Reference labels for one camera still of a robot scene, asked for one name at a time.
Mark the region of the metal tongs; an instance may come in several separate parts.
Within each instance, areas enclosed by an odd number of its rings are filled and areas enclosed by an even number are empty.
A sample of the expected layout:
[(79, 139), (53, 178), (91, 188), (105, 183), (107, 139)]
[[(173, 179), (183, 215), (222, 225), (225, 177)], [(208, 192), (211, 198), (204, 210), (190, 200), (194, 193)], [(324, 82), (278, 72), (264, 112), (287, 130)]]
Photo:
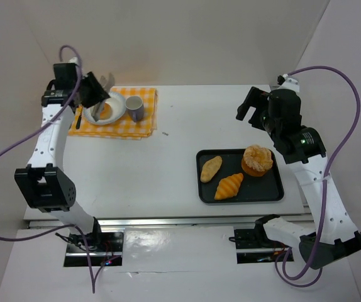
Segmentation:
[[(99, 80), (100, 85), (102, 86), (103, 90), (106, 94), (109, 93), (109, 90), (115, 85), (115, 78), (114, 75), (110, 72), (107, 76), (102, 75)], [(97, 105), (93, 106), (91, 111), (91, 116), (94, 121), (100, 120), (101, 112), (103, 111), (105, 100), (109, 98), (105, 97), (101, 102), (98, 102)]]

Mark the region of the ring donut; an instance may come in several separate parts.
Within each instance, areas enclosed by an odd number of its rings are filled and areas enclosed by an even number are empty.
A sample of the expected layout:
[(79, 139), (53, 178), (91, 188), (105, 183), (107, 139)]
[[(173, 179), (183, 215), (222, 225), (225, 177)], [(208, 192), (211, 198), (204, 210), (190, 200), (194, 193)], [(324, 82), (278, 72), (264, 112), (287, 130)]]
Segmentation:
[(100, 112), (99, 119), (100, 120), (108, 120), (112, 115), (111, 106), (107, 103), (104, 104), (104, 108)]

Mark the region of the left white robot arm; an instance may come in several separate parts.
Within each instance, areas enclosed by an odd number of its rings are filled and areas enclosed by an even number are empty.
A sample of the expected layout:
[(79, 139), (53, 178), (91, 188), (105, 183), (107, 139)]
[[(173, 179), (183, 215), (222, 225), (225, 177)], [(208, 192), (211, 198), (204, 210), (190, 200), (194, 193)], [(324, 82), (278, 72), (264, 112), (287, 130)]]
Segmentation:
[(76, 201), (75, 184), (63, 168), (65, 144), (77, 108), (89, 108), (92, 119), (99, 121), (109, 98), (94, 74), (81, 75), (81, 70), (77, 57), (54, 64), (55, 78), (42, 96), (42, 132), (26, 167), (16, 169), (14, 180), (30, 208), (71, 225), (73, 242), (97, 246), (102, 242), (100, 224)]

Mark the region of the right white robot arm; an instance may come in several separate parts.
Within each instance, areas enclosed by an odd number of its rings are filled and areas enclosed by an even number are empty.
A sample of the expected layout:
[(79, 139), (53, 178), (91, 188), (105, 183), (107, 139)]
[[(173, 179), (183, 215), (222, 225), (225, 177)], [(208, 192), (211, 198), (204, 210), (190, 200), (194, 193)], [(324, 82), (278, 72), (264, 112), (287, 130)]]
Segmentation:
[(361, 232), (343, 205), (319, 133), (301, 122), (301, 100), (296, 92), (252, 87), (236, 119), (243, 120), (250, 108), (255, 111), (249, 124), (268, 133), (300, 185), (315, 224), (311, 231), (268, 215), (260, 219), (266, 237), (298, 249), (314, 270), (361, 250)]

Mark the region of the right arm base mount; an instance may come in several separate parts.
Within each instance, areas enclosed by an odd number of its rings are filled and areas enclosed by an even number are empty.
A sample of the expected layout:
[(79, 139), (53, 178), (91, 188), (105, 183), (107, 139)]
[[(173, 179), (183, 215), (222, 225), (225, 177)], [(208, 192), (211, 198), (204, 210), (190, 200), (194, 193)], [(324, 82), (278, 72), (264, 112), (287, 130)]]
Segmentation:
[(237, 264), (271, 263), (284, 255), (288, 246), (260, 238), (254, 229), (234, 229), (228, 240), (235, 244)]

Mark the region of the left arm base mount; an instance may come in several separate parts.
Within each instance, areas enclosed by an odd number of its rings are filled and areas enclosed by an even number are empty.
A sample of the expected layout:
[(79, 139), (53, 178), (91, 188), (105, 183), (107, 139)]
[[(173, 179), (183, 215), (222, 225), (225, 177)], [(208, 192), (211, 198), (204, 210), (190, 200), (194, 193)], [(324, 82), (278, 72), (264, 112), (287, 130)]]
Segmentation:
[[(92, 266), (122, 266), (124, 232), (102, 232), (100, 239), (100, 243), (89, 244)], [(87, 267), (86, 246), (81, 236), (70, 234), (68, 237), (62, 236), (62, 240), (67, 244), (64, 267)]]

